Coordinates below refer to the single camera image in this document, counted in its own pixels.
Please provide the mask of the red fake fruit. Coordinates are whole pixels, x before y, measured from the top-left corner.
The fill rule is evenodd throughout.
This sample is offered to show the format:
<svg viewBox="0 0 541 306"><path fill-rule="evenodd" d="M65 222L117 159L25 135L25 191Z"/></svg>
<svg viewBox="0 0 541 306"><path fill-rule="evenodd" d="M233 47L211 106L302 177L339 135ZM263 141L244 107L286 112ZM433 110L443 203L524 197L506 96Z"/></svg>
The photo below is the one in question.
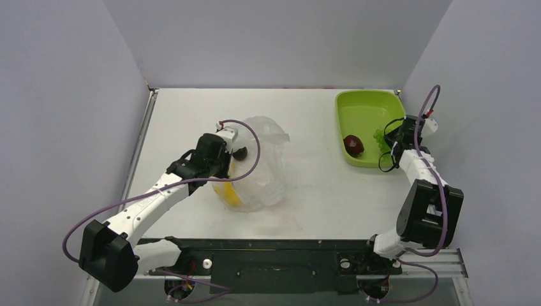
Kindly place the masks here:
<svg viewBox="0 0 541 306"><path fill-rule="evenodd" d="M360 138L355 135L347 135L344 137L343 144L348 155L354 158L360 157L365 151L364 144Z"/></svg>

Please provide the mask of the clear plastic bag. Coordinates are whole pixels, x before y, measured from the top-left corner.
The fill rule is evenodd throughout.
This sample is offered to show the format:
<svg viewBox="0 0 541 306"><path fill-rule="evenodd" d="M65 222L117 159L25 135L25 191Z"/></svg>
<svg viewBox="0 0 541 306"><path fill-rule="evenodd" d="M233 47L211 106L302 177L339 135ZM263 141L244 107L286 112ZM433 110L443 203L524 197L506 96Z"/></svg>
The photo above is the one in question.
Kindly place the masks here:
<svg viewBox="0 0 541 306"><path fill-rule="evenodd" d="M233 144L233 151L241 147L248 148L248 156L243 161L232 158L229 176L240 177L253 166L255 169L246 177L231 182L243 204L239 207L226 208L238 212L254 212L281 203L286 195L285 164L283 151L290 136L273 119L255 116L244 119L253 129L260 142L260 158L256 162L257 145L253 134L243 125L231 123L239 132Z"/></svg>

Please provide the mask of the green fake grapes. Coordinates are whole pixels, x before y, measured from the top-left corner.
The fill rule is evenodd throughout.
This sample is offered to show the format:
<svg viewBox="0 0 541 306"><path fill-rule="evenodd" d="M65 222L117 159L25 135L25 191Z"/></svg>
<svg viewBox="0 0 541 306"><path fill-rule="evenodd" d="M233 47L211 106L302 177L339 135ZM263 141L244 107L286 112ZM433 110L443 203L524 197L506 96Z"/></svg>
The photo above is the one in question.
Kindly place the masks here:
<svg viewBox="0 0 541 306"><path fill-rule="evenodd" d="M390 150L389 146L385 142L385 137L383 134L383 129L377 129L374 134L373 138L377 144L377 147L379 148L381 153L388 152Z"/></svg>

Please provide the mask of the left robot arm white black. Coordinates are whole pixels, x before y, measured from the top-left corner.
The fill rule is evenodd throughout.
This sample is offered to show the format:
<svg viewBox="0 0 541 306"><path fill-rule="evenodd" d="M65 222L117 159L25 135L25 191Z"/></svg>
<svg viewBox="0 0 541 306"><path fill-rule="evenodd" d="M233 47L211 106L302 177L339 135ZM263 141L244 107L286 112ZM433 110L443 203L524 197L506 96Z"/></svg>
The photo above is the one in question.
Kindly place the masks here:
<svg viewBox="0 0 541 306"><path fill-rule="evenodd" d="M149 270L167 267L175 274L186 272L191 258L171 239L139 241L166 212L209 179L228 178L237 136L238 131L229 127L203 134L196 148L174 161L147 194L106 221L91 221L84 228L79 267L114 293Z"/></svg>

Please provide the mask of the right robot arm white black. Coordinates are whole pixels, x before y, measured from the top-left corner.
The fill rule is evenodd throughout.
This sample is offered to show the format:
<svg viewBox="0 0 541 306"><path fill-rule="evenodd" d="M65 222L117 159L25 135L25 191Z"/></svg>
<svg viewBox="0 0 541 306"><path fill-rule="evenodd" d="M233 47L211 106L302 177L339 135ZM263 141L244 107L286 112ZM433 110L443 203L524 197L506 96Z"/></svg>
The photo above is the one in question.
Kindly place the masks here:
<svg viewBox="0 0 541 306"><path fill-rule="evenodd" d="M448 247L464 200L462 190L442 179L428 148L420 144L423 127L434 132L436 122L412 115L394 122L398 126L393 130L383 128L383 141L389 147L391 168L404 171L410 190L395 228L376 235L373 247L360 254L361 267L368 272L378 271L385 258L398 258L406 252L430 257Z"/></svg>

